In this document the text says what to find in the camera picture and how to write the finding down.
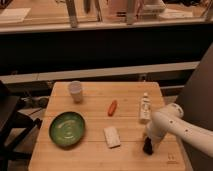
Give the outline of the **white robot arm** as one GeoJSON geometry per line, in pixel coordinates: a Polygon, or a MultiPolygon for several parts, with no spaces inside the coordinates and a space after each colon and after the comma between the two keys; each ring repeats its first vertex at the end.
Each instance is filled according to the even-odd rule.
{"type": "Polygon", "coordinates": [[[145,126],[143,151],[152,155],[165,135],[170,133],[213,157],[213,131],[184,121],[183,115],[183,109],[176,103],[152,112],[151,119],[145,126]]]}

